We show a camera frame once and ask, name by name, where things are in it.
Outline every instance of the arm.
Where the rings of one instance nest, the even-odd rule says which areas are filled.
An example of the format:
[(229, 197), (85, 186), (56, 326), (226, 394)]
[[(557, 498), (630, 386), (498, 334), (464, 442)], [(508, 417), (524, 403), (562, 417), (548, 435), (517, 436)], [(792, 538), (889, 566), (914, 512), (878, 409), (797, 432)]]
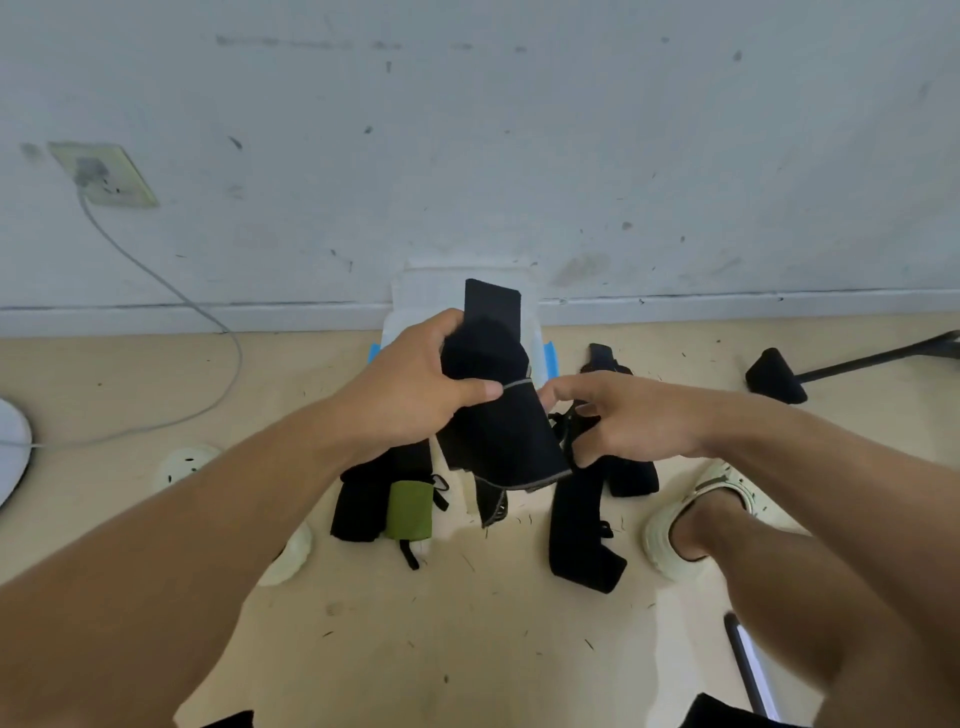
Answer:
[(578, 439), (586, 465), (719, 457), (846, 561), (960, 680), (960, 474), (757, 395), (611, 373), (562, 376), (541, 392), (586, 400), (600, 424)]
[(498, 383), (441, 374), (449, 310), (329, 400), (228, 450), (0, 587), (0, 724), (169, 727), (257, 579), (345, 469), (423, 440)]

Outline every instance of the power cord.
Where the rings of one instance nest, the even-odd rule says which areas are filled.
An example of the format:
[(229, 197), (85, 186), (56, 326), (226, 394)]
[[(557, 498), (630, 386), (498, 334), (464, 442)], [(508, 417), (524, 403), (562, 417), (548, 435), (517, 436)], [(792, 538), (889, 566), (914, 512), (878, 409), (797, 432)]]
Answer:
[(193, 414), (185, 415), (184, 417), (178, 417), (175, 420), (169, 420), (167, 422), (157, 423), (156, 425), (142, 425), (140, 427), (129, 427), (128, 429), (122, 429), (119, 432), (112, 432), (108, 435), (101, 435), (100, 437), (93, 437), (88, 440), (64, 440), (58, 443), (18, 443), (14, 440), (0, 440), (0, 446), (10, 447), (10, 448), (25, 448), (25, 449), (63, 449), (63, 448), (84, 448), (90, 445), (100, 445), (101, 443), (106, 443), (111, 440), (117, 440), (121, 437), (127, 437), (128, 435), (136, 435), (142, 432), (153, 432), (154, 430), (163, 429), (164, 427), (172, 427), (173, 425), (181, 425), (190, 420), (194, 420), (201, 415), (205, 415), (210, 410), (218, 407), (223, 400), (227, 398), (230, 392), (233, 390), (233, 385), (236, 384), (237, 379), (240, 377), (240, 370), (243, 369), (243, 348), (240, 346), (240, 339), (237, 338), (236, 333), (224, 324), (220, 319), (214, 316), (209, 311), (204, 311), (198, 304), (191, 301), (187, 296), (182, 294), (172, 283), (166, 280), (163, 276), (155, 271), (151, 270), (144, 263), (141, 263), (127, 251), (125, 251), (120, 244), (110, 237), (110, 234), (103, 229), (100, 223), (97, 222), (97, 219), (90, 212), (90, 207), (86, 202), (86, 197), (84, 196), (84, 188), (90, 184), (93, 180), (97, 178), (102, 178), (107, 174), (108, 170), (104, 164), (99, 159), (93, 158), (81, 158), (78, 160), (77, 164), (77, 175), (74, 178), (74, 184), (77, 185), (77, 200), (80, 202), (80, 209), (84, 212), (84, 217), (90, 221), (97, 232), (103, 235), (104, 239), (113, 246), (114, 250), (117, 253), (122, 255), (124, 258), (129, 260), (133, 265), (139, 268), (141, 271), (146, 273), (157, 283), (162, 285), (168, 291), (170, 291), (174, 296), (183, 301), (190, 308), (195, 310), (201, 316), (203, 316), (208, 321), (215, 324), (220, 331), (229, 335), (230, 340), (233, 342), (233, 346), (237, 351), (237, 360), (236, 368), (233, 370), (233, 376), (230, 378), (230, 381), (227, 387), (224, 389), (223, 393), (216, 400), (208, 404), (201, 410), (194, 412)]

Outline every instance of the baseboard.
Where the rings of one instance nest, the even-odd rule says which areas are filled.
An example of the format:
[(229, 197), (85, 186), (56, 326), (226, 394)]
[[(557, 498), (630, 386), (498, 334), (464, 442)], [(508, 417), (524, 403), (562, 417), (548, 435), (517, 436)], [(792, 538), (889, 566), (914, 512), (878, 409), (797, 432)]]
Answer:
[[(207, 306), (237, 331), (376, 330), (389, 303), (231, 303)], [(736, 293), (549, 299), (543, 326), (859, 316), (960, 311), (960, 289)], [(182, 305), (0, 308), (0, 337), (200, 333), (213, 326)]]

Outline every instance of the hand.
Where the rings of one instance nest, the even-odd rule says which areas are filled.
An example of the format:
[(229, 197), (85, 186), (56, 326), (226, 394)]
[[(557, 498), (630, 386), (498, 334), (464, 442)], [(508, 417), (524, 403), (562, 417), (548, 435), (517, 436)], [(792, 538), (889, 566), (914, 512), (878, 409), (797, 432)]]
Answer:
[(485, 379), (450, 379), (440, 367), (444, 339), (464, 321), (449, 308), (405, 329), (328, 402), (366, 457), (410, 445), (439, 432), (453, 413), (503, 394), (503, 385)]
[(600, 422), (573, 443), (581, 468), (601, 455), (629, 460), (702, 457), (709, 424), (730, 392), (664, 384), (641, 376), (591, 372), (559, 376), (540, 390), (549, 411), (558, 401), (583, 400), (578, 413)]

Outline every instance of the forearm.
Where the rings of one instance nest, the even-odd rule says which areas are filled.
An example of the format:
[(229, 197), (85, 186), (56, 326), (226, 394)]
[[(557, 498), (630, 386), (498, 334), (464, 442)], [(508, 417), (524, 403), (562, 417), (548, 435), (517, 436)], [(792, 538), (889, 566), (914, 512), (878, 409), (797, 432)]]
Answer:
[(960, 674), (960, 474), (802, 410), (732, 398), (710, 451), (844, 559)]
[(169, 725), (259, 576), (358, 456), (329, 406), (252, 436), (0, 588), (0, 722)]

